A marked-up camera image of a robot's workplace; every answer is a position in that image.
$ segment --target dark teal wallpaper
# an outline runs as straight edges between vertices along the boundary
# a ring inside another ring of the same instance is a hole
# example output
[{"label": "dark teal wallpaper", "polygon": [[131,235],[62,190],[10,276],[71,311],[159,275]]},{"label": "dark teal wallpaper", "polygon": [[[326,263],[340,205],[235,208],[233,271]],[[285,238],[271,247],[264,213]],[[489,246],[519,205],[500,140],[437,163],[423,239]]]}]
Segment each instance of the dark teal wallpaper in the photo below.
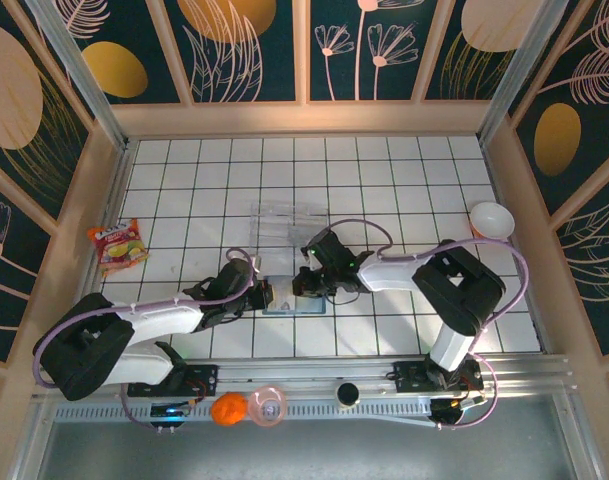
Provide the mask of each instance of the dark teal wallpaper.
[{"label": "dark teal wallpaper", "polygon": [[165,0],[195,102],[295,100],[291,0]]},{"label": "dark teal wallpaper", "polygon": [[311,100],[409,100],[436,4],[312,0]]},{"label": "dark teal wallpaper", "polygon": [[0,168],[57,218],[87,137],[0,3]]},{"label": "dark teal wallpaper", "polygon": [[533,66],[531,73],[528,75],[526,80],[524,80],[524,85],[522,85],[522,88],[520,88],[520,91],[517,92],[517,95],[515,96],[513,103],[511,103],[511,106],[508,109],[509,115],[513,116],[513,113],[515,113],[515,110],[517,109],[517,107],[520,106],[520,103],[522,102],[522,98],[524,98],[524,95],[526,95],[526,92],[531,87],[531,82],[535,78],[535,75],[537,75],[537,72],[539,72],[542,64],[548,57],[548,54],[551,53],[551,49],[555,45],[557,38],[560,36],[560,33],[562,33],[562,30],[564,30],[564,27],[566,26],[568,19],[575,11],[575,7],[577,7],[577,4],[579,3],[579,1],[580,0],[568,0],[568,3],[566,4],[566,9],[564,10],[564,14],[562,15],[560,23],[557,25],[557,28],[555,29],[555,31],[553,32],[551,37],[548,39],[548,42],[546,43],[546,46],[544,47],[544,49],[542,50],[542,53],[540,54],[539,58],[537,59],[537,62],[535,62],[535,65]]},{"label": "dark teal wallpaper", "polygon": [[609,183],[557,235],[595,337],[609,354]]},{"label": "dark teal wallpaper", "polygon": [[50,240],[0,193],[0,361],[5,362]]},{"label": "dark teal wallpaper", "polygon": [[609,158],[609,0],[597,0],[517,126],[555,212]]},{"label": "dark teal wallpaper", "polygon": [[490,100],[540,2],[456,0],[427,100]]},{"label": "dark teal wallpaper", "polygon": [[145,0],[53,3],[111,104],[179,102]]}]

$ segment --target metal frame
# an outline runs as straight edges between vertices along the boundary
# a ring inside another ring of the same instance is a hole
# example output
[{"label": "metal frame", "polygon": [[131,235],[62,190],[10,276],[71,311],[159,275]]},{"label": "metal frame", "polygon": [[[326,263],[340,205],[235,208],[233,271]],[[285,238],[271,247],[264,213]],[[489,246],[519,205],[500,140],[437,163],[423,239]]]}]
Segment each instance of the metal frame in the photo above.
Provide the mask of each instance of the metal frame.
[{"label": "metal frame", "polygon": [[524,36],[522,45],[511,59],[511,63],[493,95],[484,120],[482,120],[480,128],[482,145],[490,143],[504,121],[511,103],[517,97],[522,85],[542,55],[550,36],[562,19],[567,4],[568,0],[544,0],[542,3],[535,20]]},{"label": "metal frame", "polygon": [[[128,148],[118,162],[113,187],[108,195],[104,220],[110,224],[117,218],[117,210],[122,204],[128,172],[133,163],[138,142],[129,142]],[[89,265],[89,273],[82,282],[80,296],[92,291],[99,281],[95,262]],[[214,363],[220,367],[218,394],[226,392],[250,393],[260,386],[279,386],[291,405],[310,408],[330,408],[335,402],[335,390],[345,381],[355,383],[360,389],[360,397],[365,404],[372,405],[376,412],[387,412],[395,405],[420,404],[429,396],[426,394],[398,394],[392,381],[386,380],[386,373],[392,370],[392,363],[403,360],[422,360],[423,356],[405,357],[362,357],[362,358],[322,358],[322,359],[281,359],[281,360],[209,360],[207,362],[188,361],[189,364]],[[485,356],[498,376],[499,396],[516,397],[530,395],[552,395],[560,424],[567,442],[570,457],[578,478],[599,480],[606,478],[596,446],[583,416],[582,406],[574,394],[577,389],[568,359],[563,355],[546,354],[493,354]],[[482,369],[485,393],[493,395],[494,389],[490,372]],[[88,398],[88,402],[70,404],[64,396],[51,390],[46,394],[36,394],[33,405],[26,417],[27,436],[18,449],[16,467],[9,480],[33,479],[39,474],[39,466],[46,452],[51,427],[54,422],[63,421],[64,410],[82,412],[84,421],[128,421],[120,413],[110,420],[96,416],[92,412],[121,412],[121,404],[116,398],[116,386],[103,387]],[[155,399],[156,403],[173,401],[173,398]],[[204,420],[213,399],[206,399],[199,411],[189,421]],[[130,399],[130,406],[136,417],[146,420],[152,404],[150,399]],[[318,414],[314,418],[338,418],[337,412],[327,410],[326,416]],[[390,418],[395,414],[385,414]]]}]

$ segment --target white tile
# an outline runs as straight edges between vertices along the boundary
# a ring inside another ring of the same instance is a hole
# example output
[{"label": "white tile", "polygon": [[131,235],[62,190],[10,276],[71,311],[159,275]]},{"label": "white tile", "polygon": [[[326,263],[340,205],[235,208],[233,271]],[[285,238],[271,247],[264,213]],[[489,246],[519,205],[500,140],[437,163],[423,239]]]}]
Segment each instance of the white tile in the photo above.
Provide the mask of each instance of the white tile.
[{"label": "white tile", "polygon": [[508,248],[499,245],[478,245],[480,260],[496,275],[517,275],[515,260]]},{"label": "white tile", "polygon": [[484,160],[455,160],[455,165],[462,185],[487,185],[491,183]]},{"label": "white tile", "polygon": [[102,295],[113,303],[135,303],[140,295],[140,284],[105,283],[102,288]]},{"label": "white tile", "polygon": [[326,162],[295,162],[296,187],[325,187]]},{"label": "white tile", "polygon": [[416,315],[415,321],[420,337],[420,353],[426,354],[431,351],[444,322],[439,315]]},{"label": "white tile", "polygon": [[135,163],[164,163],[168,153],[168,140],[144,140],[137,149]]},{"label": "white tile", "polygon": [[507,313],[497,319],[504,352],[539,352],[540,342],[528,313]]},{"label": "white tile", "polygon": [[404,243],[437,243],[433,215],[400,215]]},{"label": "white tile", "polygon": [[424,160],[453,158],[446,137],[419,137],[418,141],[420,143],[420,153]]},{"label": "white tile", "polygon": [[228,169],[227,163],[200,163],[195,188],[226,188]]},{"label": "white tile", "polygon": [[[504,285],[506,285],[506,293],[502,296],[500,303],[497,305],[496,310],[500,308],[504,308],[504,306],[510,302],[517,292],[519,291],[522,282],[519,277],[502,277],[502,281]],[[509,310],[509,312],[528,312],[528,305],[526,304],[526,299],[522,297],[522,299],[517,302],[513,308]]]},{"label": "white tile", "polygon": [[295,160],[326,160],[323,138],[296,138]]},{"label": "white tile", "polygon": [[294,252],[290,247],[260,247],[258,255],[262,259],[260,265],[262,277],[267,275],[293,275],[295,273],[293,266]]},{"label": "white tile", "polygon": [[362,213],[362,191],[359,187],[330,187],[328,189],[332,214]]},{"label": "white tile", "polygon": [[403,290],[385,290],[373,293],[376,315],[411,315],[413,302],[411,292]]},{"label": "white tile", "polygon": [[338,355],[377,355],[373,317],[337,317],[336,329]]},{"label": "white tile", "polygon": [[254,358],[280,358],[293,356],[292,318],[258,318],[255,320],[253,340]]},{"label": "white tile", "polygon": [[224,215],[225,203],[226,190],[224,189],[196,189],[193,193],[191,216],[221,217]]},{"label": "white tile", "polygon": [[435,213],[466,212],[459,185],[449,187],[430,185],[428,190],[431,193],[431,205]]},{"label": "white tile", "polygon": [[422,158],[416,137],[388,137],[388,150],[391,160],[419,160]]},{"label": "white tile", "polygon": [[[361,215],[331,215],[331,223],[346,218],[363,219]],[[366,231],[364,230],[363,223],[347,222],[333,227],[332,230],[340,239],[340,242],[346,246],[366,245]]]},{"label": "white tile", "polygon": [[211,358],[251,358],[253,355],[253,319],[240,318],[213,329]]},{"label": "white tile", "polygon": [[327,162],[328,185],[332,187],[360,184],[360,170],[357,162]]},{"label": "white tile", "polygon": [[197,164],[166,165],[162,188],[193,188]]},{"label": "white tile", "polygon": [[365,213],[397,213],[393,187],[363,187]]},{"label": "white tile", "polygon": [[464,192],[466,210],[469,212],[478,203],[496,201],[495,193],[490,185],[462,185],[462,191]]},{"label": "white tile", "polygon": [[[370,220],[386,230],[391,237],[393,237],[393,243],[400,245],[404,243],[402,242],[402,232],[400,230],[400,219],[398,215],[366,215],[366,220]],[[386,245],[388,243],[386,236],[384,236],[382,232],[369,225],[366,226],[366,238],[371,247],[373,247],[373,245]]]},{"label": "white tile", "polygon": [[321,209],[328,208],[326,187],[305,187],[295,189],[295,204],[298,206],[314,205]]},{"label": "white tile", "polygon": [[292,187],[293,163],[262,163],[262,187]]},{"label": "white tile", "polygon": [[414,290],[413,292],[411,292],[411,295],[413,297],[413,308],[416,314],[436,313],[435,309],[422,292]]},{"label": "white tile", "polygon": [[164,248],[149,250],[150,257],[146,261],[144,271],[145,282],[178,282],[182,268],[181,248]]},{"label": "white tile", "polygon": [[151,247],[184,247],[188,217],[185,218],[156,218],[153,223]]},{"label": "white tile", "polygon": [[468,215],[465,213],[438,213],[435,215],[440,240],[473,238]]},{"label": "white tile", "polygon": [[219,248],[187,248],[182,264],[183,282],[199,282],[207,277],[216,277],[220,271]]},{"label": "white tile", "polygon": [[426,182],[429,185],[458,185],[453,160],[424,160]]},{"label": "white tile", "polygon": [[105,281],[106,283],[140,282],[142,281],[142,275],[144,273],[144,265],[146,265],[147,262],[140,262],[137,265],[111,273],[108,277],[106,277]]},{"label": "white tile", "polygon": [[200,163],[225,162],[231,158],[231,140],[202,140]]},{"label": "white tile", "polygon": [[357,147],[355,146],[355,138],[327,138],[326,158],[327,160],[357,160]]},{"label": "white tile", "polygon": [[142,284],[140,302],[170,300],[177,295],[177,282],[147,282]]},{"label": "white tile", "polygon": [[168,163],[197,163],[200,143],[200,140],[172,140]]},{"label": "white tile", "polygon": [[298,357],[334,356],[335,320],[333,317],[296,318],[295,355]]},{"label": "white tile", "polygon": [[135,165],[129,190],[156,190],[162,185],[165,165]]},{"label": "white tile", "polygon": [[473,351],[476,353],[502,353],[502,345],[500,344],[496,325],[489,325],[486,328],[486,332],[480,335]]},{"label": "white tile", "polygon": [[160,200],[157,205],[155,216],[188,217],[189,212],[191,211],[192,197],[192,190],[162,190],[160,192]]},{"label": "white tile", "polygon": [[157,190],[130,191],[126,193],[126,201],[122,209],[123,218],[139,218],[155,216],[157,199],[160,192]]},{"label": "white tile", "polygon": [[426,185],[424,166],[418,160],[396,160],[393,165],[395,185]]},{"label": "white tile", "polygon": [[262,160],[265,162],[293,161],[293,139],[265,138]]},{"label": "white tile", "polygon": [[232,188],[226,192],[226,215],[251,215],[260,202],[259,188]]},{"label": "white tile", "polygon": [[357,153],[360,160],[388,160],[386,137],[358,137]]},{"label": "white tile", "polygon": [[251,219],[249,217],[226,217],[222,246],[247,248],[251,242]]},{"label": "white tile", "polygon": [[261,168],[261,163],[236,163],[235,165],[231,165],[228,174],[228,186],[259,187]]},{"label": "white tile", "polygon": [[291,205],[293,203],[292,188],[263,188],[263,204],[282,204]]},{"label": "white tile", "polygon": [[390,163],[360,161],[362,185],[393,185]]},{"label": "white tile", "polygon": [[151,234],[153,233],[153,219],[138,218],[137,229],[140,231],[140,239],[142,239],[144,245],[148,246],[151,242]]},{"label": "white tile", "polygon": [[373,296],[370,293],[361,293],[357,298],[357,295],[357,293],[345,292],[343,289],[338,290],[335,298],[332,298],[335,303],[335,315],[373,315]]},{"label": "white tile", "polygon": [[400,213],[431,213],[431,201],[428,196],[428,188],[395,187],[397,205]]},{"label": "white tile", "polygon": [[455,158],[482,158],[482,151],[477,137],[449,137],[453,157]]},{"label": "white tile", "polygon": [[223,218],[191,218],[186,246],[219,247],[222,241],[223,222]]},{"label": "white tile", "polygon": [[377,317],[380,355],[417,355],[417,330],[413,315]]},{"label": "white tile", "polygon": [[211,338],[213,328],[197,333],[175,334],[171,347],[185,360],[208,359],[211,354]]},{"label": "white tile", "polygon": [[231,162],[260,162],[262,161],[261,138],[236,138],[233,140]]}]

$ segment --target robotic arm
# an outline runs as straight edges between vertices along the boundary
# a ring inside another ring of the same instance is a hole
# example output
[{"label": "robotic arm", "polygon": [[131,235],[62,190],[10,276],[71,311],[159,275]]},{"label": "robotic arm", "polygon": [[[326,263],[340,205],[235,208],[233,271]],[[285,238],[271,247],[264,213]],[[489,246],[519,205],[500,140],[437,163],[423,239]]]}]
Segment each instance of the robotic arm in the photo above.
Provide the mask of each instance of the robotic arm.
[{"label": "robotic arm", "polygon": [[[474,338],[505,291],[499,277],[462,247],[425,259],[378,259],[371,251],[355,256],[327,228],[302,253],[317,266],[300,269],[293,279],[296,296],[329,297],[338,288],[358,293],[419,290],[426,295],[444,321],[423,372],[433,390],[446,390],[459,381]],[[216,278],[172,300],[137,308],[116,307],[100,293],[87,295],[36,344],[36,379],[53,386],[41,378],[41,363],[68,400],[116,383],[178,385],[183,360],[167,343],[151,340],[199,332],[233,321],[244,311],[266,308],[273,299],[271,286],[257,281],[255,274],[248,261],[234,258]]]}]

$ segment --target black mounting bracket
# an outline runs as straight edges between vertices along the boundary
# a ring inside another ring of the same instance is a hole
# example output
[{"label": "black mounting bracket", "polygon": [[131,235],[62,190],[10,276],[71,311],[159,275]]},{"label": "black mounting bracket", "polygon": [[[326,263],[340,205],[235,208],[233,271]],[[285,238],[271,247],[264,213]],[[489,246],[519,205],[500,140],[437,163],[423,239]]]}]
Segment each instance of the black mounting bracket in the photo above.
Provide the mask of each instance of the black mounting bracket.
[{"label": "black mounting bracket", "polygon": [[206,386],[205,397],[214,397],[217,387],[217,365],[186,365],[184,376],[179,382],[171,385],[162,382],[159,385],[148,385],[147,383],[131,383],[128,386],[128,396],[134,398],[148,397],[195,397],[193,385],[200,388]]},{"label": "black mounting bracket", "polygon": [[[459,380],[453,382],[444,391],[447,392],[466,392],[468,390],[483,390],[484,382],[479,364],[473,360],[465,360],[458,369]],[[397,393],[435,393],[438,389],[435,383],[429,378],[427,362],[416,360],[408,362],[395,362],[393,371],[387,375],[389,380],[395,381]]]}]

